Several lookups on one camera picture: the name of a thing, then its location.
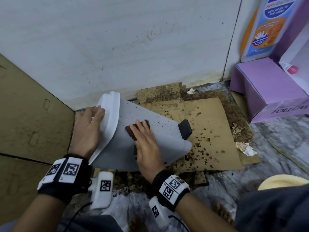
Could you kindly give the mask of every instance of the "black pedal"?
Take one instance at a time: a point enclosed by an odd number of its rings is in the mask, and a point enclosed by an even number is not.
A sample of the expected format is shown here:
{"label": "black pedal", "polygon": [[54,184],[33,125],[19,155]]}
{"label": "black pedal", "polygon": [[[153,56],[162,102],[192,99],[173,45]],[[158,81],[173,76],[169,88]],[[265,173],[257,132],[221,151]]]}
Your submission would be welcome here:
{"label": "black pedal", "polygon": [[192,129],[188,120],[183,120],[178,124],[182,139],[187,140],[192,134]]}

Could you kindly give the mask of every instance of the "person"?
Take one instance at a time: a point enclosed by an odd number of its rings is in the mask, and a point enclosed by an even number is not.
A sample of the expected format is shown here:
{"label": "person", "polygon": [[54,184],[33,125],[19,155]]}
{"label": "person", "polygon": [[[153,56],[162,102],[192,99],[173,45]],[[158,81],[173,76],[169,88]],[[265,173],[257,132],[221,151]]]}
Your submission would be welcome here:
{"label": "person", "polygon": [[[70,152],[90,159],[100,139],[99,126],[104,117],[103,108],[87,108],[75,118]],[[136,137],[137,164],[141,174],[150,182],[165,169],[155,136],[147,124],[136,121],[138,128],[130,125]],[[68,220],[61,220],[66,203],[50,195],[39,194],[18,219],[12,232],[63,231]],[[193,194],[187,193],[176,206],[176,211],[192,232],[235,231],[221,217],[203,205]],[[111,216],[80,216],[75,218],[67,231],[122,231]]]}
{"label": "person", "polygon": [[[105,110],[87,108],[76,115],[71,152],[89,160],[98,146],[99,126]],[[137,128],[130,125],[136,137],[137,164],[141,174],[150,182],[165,167],[155,136],[146,122],[136,121]],[[61,220],[66,203],[50,195],[38,194],[12,232],[63,232],[69,220]],[[176,212],[191,232],[291,232],[307,231],[309,222],[309,184],[251,192],[239,202],[235,228],[226,222],[228,213],[217,208],[217,214],[207,208],[193,194],[187,192],[176,205]],[[68,228],[69,232],[121,232],[115,219],[108,215],[80,216]]]}

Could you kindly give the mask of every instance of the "foot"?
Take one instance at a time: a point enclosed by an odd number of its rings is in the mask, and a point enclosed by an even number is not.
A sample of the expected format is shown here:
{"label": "foot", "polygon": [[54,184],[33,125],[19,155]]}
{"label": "foot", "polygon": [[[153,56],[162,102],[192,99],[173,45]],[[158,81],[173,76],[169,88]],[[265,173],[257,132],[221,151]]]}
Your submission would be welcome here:
{"label": "foot", "polygon": [[218,214],[223,220],[229,223],[231,226],[235,226],[235,221],[232,219],[231,214],[226,211],[225,207],[220,203],[214,203],[212,205],[213,211]]}
{"label": "foot", "polygon": [[129,225],[128,232],[147,232],[147,227],[140,217],[135,215]]}

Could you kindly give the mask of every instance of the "purple cardboard box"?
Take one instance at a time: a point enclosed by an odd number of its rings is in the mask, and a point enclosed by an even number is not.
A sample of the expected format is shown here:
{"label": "purple cardboard box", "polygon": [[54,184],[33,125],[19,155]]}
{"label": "purple cardboard box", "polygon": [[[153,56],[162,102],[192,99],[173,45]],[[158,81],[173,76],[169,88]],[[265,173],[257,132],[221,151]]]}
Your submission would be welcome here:
{"label": "purple cardboard box", "polygon": [[250,123],[309,113],[309,97],[270,58],[235,66],[230,90],[246,96]]}

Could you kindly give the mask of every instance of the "black cable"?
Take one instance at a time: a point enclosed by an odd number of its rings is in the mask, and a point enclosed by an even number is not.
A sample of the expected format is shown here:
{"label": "black cable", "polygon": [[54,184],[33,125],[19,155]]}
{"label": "black cable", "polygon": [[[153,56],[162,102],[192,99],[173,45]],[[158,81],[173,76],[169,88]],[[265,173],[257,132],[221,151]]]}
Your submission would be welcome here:
{"label": "black cable", "polygon": [[177,217],[175,217],[174,215],[169,215],[168,218],[175,218],[177,221],[180,222],[180,224],[182,224],[182,226],[188,231],[190,232],[190,230],[184,225],[184,223],[182,223],[182,221],[180,219],[178,219]]}
{"label": "black cable", "polygon": [[64,229],[63,232],[66,232],[66,231],[67,231],[67,229],[69,228],[70,224],[72,223],[72,221],[74,220],[74,218],[77,216],[77,214],[78,214],[81,210],[83,210],[85,207],[87,207],[87,206],[89,206],[89,205],[91,205],[91,204],[92,204],[92,202],[86,203],[85,205],[81,206],[81,208],[80,208],[80,209],[74,214],[74,216],[71,218],[71,220],[69,221],[69,223],[67,224],[67,226],[66,226],[66,228]]}

